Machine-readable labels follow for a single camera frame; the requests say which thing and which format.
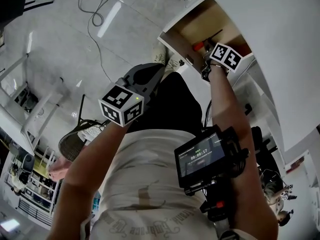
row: small display screen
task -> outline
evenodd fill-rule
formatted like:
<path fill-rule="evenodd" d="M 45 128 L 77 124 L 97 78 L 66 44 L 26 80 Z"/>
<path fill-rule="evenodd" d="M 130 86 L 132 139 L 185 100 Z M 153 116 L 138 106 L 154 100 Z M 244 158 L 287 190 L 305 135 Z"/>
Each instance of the small display screen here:
<path fill-rule="evenodd" d="M 178 155 L 181 177 L 192 174 L 225 156 L 216 133 Z"/>

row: gray floor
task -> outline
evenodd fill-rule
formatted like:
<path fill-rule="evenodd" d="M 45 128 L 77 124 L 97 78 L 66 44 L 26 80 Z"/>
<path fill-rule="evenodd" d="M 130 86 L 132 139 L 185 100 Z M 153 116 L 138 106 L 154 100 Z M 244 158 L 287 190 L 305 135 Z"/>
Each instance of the gray floor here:
<path fill-rule="evenodd" d="M 187 0 L 110 0 L 99 12 L 106 17 L 117 1 L 121 2 L 121 8 L 102 38 L 97 37 L 99 27 L 89 24 L 112 81 L 132 66 L 150 62 L 162 28 L 189 3 Z M 84 0 L 82 8 L 94 11 L 98 3 L 99 0 Z M 76 125 L 82 94 L 87 96 L 83 117 L 103 119 L 97 99 L 104 94 L 109 81 L 100 67 L 97 47 L 87 33 L 90 16 L 78 9 L 78 0 L 55 0 L 51 5 L 25 12 L 4 31 L 5 50 L 0 53 L 0 68 L 9 67 L 25 54 L 32 39 L 30 56 L 22 65 L 31 90 L 41 98 L 57 78 L 64 79 L 60 94 L 50 100 L 54 104 L 64 96 L 64 102 L 42 140 L 42 144 L 54 150 L 59 139 Z M 19 70 L 2 85 L 12 87 L 17 82 L 19 85 Z M 50 108 L 46 106 L 44 115 L 39 116 L 40 122 Z"/>

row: wrist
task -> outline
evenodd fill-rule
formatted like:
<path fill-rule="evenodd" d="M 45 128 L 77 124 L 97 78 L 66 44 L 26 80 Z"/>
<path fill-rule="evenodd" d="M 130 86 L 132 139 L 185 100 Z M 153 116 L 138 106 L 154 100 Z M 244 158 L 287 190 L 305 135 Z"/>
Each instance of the wrist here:
<path fill-rule="evenodd" d="M 213 79 L 215 75 L 220 75 L 220 74 L 226 75 L 225 69 L 219 65 L 211 65 L 210 68 L 211 68 L 211 71 L 208 75 L 209 80 Z"/>

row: white cube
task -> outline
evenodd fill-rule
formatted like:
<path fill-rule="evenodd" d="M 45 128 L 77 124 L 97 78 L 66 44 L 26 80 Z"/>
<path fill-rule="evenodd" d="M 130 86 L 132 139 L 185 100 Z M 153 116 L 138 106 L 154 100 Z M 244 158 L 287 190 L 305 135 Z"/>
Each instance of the white cube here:
<path fill-rule="evenodd" d="M 144 101 L 143 96 L 112 82 L 99 104 L 104 117 L 124 127 L 143 114 Z"/>
<path fill-rule="evenodd" d="M 243 57 L 230 46 L 218 42 L 215 45 L 210 58 L 235 72 Z"/>

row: white cord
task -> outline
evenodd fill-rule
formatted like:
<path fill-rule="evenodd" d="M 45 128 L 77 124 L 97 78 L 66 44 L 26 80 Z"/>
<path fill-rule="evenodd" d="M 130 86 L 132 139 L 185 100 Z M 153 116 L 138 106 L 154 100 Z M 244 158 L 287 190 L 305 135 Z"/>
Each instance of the white cord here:
<path fill-rule="evenodd" d="M 79 7 L 79 9 L 80 9 L 82 12 L 91 13 L 91 14 L 92 14 L 91 17 L 90 17 L 89 20 L 88 20 L 88 24 L 87 24 L 87 26 L 86 26 L 86 30 L 88 31 L 88 35 L 89 35 L 89 37 L 91 38 L 91 40 L 94 41 L 96 47 L 98 48 L 99 58 L 100 58 L 100 66 L 101 66 L 101 68 L 102 68 L 105 76 L 109 79 L 110 82 L 112 82 L 111 79 L 110 79 L 110 77 L 109 77 L 108 74 L 106 73 L 106 71 L 105 71 L 105 69 L 104 69 L 104 66 L 103 66 L 103 63 L 102 63 L 102 54 L 101 54 L 100 46 L 99 46 L 99 44 L 96 42 L 96 40 L 94 40 L 94 38 L 91 36 L 90 31 L 89 31 L 89 23 L 90 23 L 90 20 L 91 20 L 91 19 L 92 19 L 92 23 L 93 23 L 93 25 L 94 25 L 95 27 L 99 27 L 99 26 L 101 26 L 101 25 L 104 23 L 104 17 L 103 17 L 100 13 L 98 13 L 98 11 L 99 11 L 100 8 L 101 8 L 102 6 L 104 6 L 105 3 L 108 2 L 108 1 L 109 1 L 109 0 L 105 0 L 105 1 L 103 2 L 103 0 L 101 0 L 100 3 L 99 3 L 99 5 L 97 6 L 97 8 L 96 8 L 96 10 L 95 10 L 94 12 L 83 10 L 83 9 L 81 8 L 81 2 L 80 2 L 79 0 L 78 0 L 78 7 Z M 100 19 L 101 19 L 101 23 L 100 23 L 100 24 L 95 24 L 95 23 L 94 23 L 94 17 L 95 17 L 95 15 L 98 15 L 98 16 L 100 17 Z"/>
<path fill-rule="evenodd" d="M 238 83 L 239 79 L 247 72 L 247 70 L 251 67 L 251 65 L 256 61 L 254 59 L 253 61 L 250 62 L 249 66 L 246 67 L 246 69 L 241 73 L 241 75 L 238 77 L 238 79 L 235 81 L 235 83 L 232 85 L 232 88 L 235 87 L 235 85 Z"/>
<path fill-rule="evenodd" d="M 265 169 L 265 170 L 261 173 L 260 179 L 261 179 L 262 176 L 264 176 L 265 171 L 270 171 L 270 172 L 274 172 L 274 173 L 278 174 L 279 178 L 282 180 L 282 182 L 284 183 L 284 185 L 285 185 L 285 186 L 288 186 L 288 185 L 284 182 L 284 180 L 283 180 L 283 178 L 280 176 L 280 174 L 279 174 L 277 171 L 275 171 L 275 170 Z"/>

